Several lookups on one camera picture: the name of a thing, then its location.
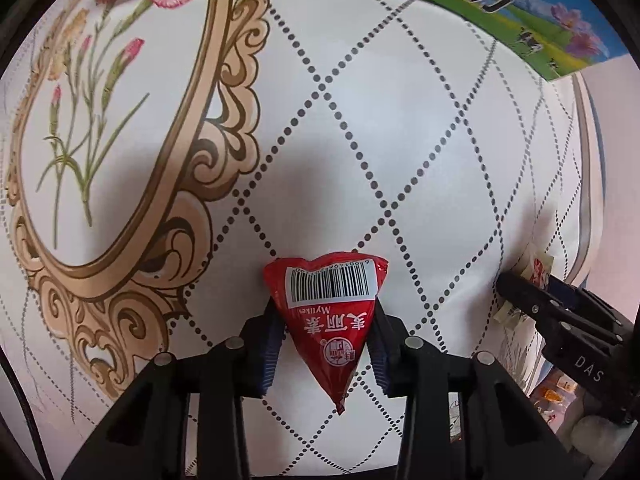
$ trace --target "red candy package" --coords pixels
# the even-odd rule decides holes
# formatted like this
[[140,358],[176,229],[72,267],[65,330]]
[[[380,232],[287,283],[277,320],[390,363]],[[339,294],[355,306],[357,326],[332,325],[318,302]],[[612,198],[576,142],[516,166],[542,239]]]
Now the red candy package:
[[280,258],[264,267],[264,281],[298,353],[338,414],[344,411],[387,265],[378,256],[331,253],[312,262]]

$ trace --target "metal screw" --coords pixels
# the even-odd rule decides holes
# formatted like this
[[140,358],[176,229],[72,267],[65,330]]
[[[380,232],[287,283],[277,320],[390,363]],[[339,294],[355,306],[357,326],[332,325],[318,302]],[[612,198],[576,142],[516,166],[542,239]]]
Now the metal screw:
[[238,350],[244,346],[244,339],[237,335],[231,336],[225,341],[225,346],[229,348],[229,350]]
[[491,354],[491,352],[478,352],[478,355],[476,355],[476,358],[478,359],[479,363],[482,363],[483,365],[492,365],[495,362],[495,357],[493,354]]
[[156,366],[165,366],[173,360],[173,354],[169,354],[169,352],[161,352],[159,354],[156,354],[156,357],[154,357],[154,364]]
[[417,350],[418,348],[422,348],[422,345],[424,345],[424,341],[417,335],[411,335],[404,340],[404,345],[408,348]]

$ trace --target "barcode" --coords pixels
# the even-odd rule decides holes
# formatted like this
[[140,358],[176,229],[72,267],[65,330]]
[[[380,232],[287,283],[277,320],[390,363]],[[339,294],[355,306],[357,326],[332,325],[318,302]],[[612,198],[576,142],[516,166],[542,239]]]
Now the barcode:
[[372,260],[333,264],[311,272],[288,267],[285,286],[289,308],[373,300],[378,292],[376,268]]

